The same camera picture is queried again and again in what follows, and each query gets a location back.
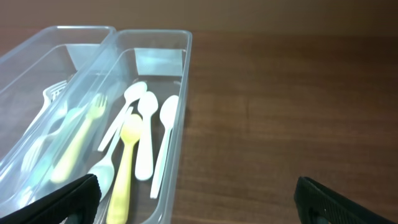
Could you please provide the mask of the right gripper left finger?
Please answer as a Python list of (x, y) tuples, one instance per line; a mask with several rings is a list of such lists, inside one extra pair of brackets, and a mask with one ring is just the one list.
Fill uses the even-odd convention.
[(100, 204), (98, 178), (86, 174), (32, 204), (1, 218), (1, 224), (92, 224)]

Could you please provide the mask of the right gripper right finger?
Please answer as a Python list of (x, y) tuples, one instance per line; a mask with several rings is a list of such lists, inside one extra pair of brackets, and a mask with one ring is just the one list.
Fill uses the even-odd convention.
[(298, 178), (294, 201), (302, 224), (394, 223), (309, 177)]

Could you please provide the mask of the white spoon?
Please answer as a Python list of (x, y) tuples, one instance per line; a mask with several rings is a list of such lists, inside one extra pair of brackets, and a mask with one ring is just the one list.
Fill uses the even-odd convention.
[(120, 127), (123, 117), (127, 109), (129, 108), (130, 104), (138, 100), (146, 91), (147, 91), (147, 84), (145, 82), (137, 82), (125, 90), (123, 94), (125, 99), (125, 104), (119, 111), (114, 121), (111, 123), (104, 137), (102, 138), (102, 141), (100, 142), (99, 147), (97, 149), (98, 152), (103, 152), (105, 150), (106, 146), (114, 136), (116, 130)]
[(165, 132), (162, 143), (159, 148), (159, 154), (155, 165), (152, 185), (150, 190), (150, 198), (156, 199), (159, 195), (160, 186), (164, 175), (167, 152), (169, 148), (170, 134), (174, 126), (175, 116), (177, 112), (178, 96), (172, 95), (168, 97), (160, 110), (160, 121), (164, 125)]
[(151, 121), (158, 107), (157, 97), (151, 91), (145, 92), (138, 103), (138, 112), (142, 116), (142, 134), (137, 151), (135, 176), (140, 181), (150, 179), (154, 171)]
[(88, 171), (89, 174), (94, 174), (97, 176), (101, 192), (101, 198), (99, 200), (100, 202), (104, 199), (105, 195), (110, 189), (111, 184), (113, 183), (115, 169), (112, 162), (112, 155), (120, 139), (120, 131), (124, 122), (124, 118), (131, 114), (132, 111), (133, 107), (130, 106), (123, 115), (116, 119), (116, 130), (112, 135), (111, 143), (105, 156)]

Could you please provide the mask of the cream white fork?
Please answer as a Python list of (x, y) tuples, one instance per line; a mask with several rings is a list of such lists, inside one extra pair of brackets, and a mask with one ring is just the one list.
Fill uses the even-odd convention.
[[(30, 172), (37, 159), (40, 156), (42, 146), (46, 140), (54, 139), (63, 128), (65, 128), (70, 122), (72, 122), (78, 115), (80, 115), (87, 105), (82, 107), (73, 108), (71, 110), (67, 110), (67, 107), (63, 106), (62, 109), (58, 110), (56, 115), (50, 119), (49, 124), (46, 125), (42, 134), (34, 141), (33, 145), (26, 152), (21, 165), (21, 172), (26, 173)], [(61, 125), (55, 130), (50, 132), (54, 123), (58, 120), (62, 119)]]

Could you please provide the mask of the yellow-green spoon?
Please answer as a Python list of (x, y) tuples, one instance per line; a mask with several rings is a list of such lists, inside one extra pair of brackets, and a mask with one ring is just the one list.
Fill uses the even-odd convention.
[(142, 123), (142, 118), (138, 114), (129, 114), (124, 119), (120, 132), (124, 149), (109, 201), (106, 216), (107, 224), (127, 222), (131, 193), (132, 159), (134, 146), (141, 138)]

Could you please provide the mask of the yellow fork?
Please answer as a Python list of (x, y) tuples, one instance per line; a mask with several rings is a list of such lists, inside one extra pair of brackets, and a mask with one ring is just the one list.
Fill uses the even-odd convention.
[(108, 97), (106, 95), (99, 93), (95, 96), (85, 115), (82, 125), (55, 166), (50, 178), (51, 182), (60, 184), (69, 178), (80, 154), (83, 141), (85, 140), (94, 120), (102, 117), (104, 114), (107, 102)]

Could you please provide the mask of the tall white fork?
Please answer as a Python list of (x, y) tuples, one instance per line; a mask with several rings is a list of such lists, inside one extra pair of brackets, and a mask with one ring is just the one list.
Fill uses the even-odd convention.
[[(26, 129), (24, 135), (28, 132), (28, 130), (35, 124), (35, 122), (45, 113), (49, 105), (59, 96), (59, 94), (63, 91), (63, 89), (66, 87), (67, 81), (61, 81), (58, 82), (48, 88), (46, 88), (43, 91), (43, 97), (44, 97), (44, 104), (42, 108), (40, 109), (39, 113), (36, 115), (34, 120), (31, 122), (29, 127)], [(51, 126), (56, 122), (57, 120), (65, 117), (68, 111), (68, 106), (67, 103), (64, 102), (60, 110), (58, 110), (49, 120), (46, 122), (46, 127), (45, 131), (48, 132), (51, 128)]]

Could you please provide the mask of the light blue fork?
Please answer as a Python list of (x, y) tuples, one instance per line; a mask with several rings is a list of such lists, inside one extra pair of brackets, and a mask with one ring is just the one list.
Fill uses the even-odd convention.
[(21, 172), (24, 179), (21, 180), (22, 186), (16, 195), (16, 202), (19, 208), (26, 206), (31, 200), (35, 199), (34, 192), (41, 181), (43, 181), (45, 174), (54, 160), (57, 147), (60, 146), (60, 139), (64, 137), (66, 131), (70, 130), (71, 125), (76, 121), (77, 117), (63, 128), (54, 139), (44, 142), (40, 156), (30, 172)]

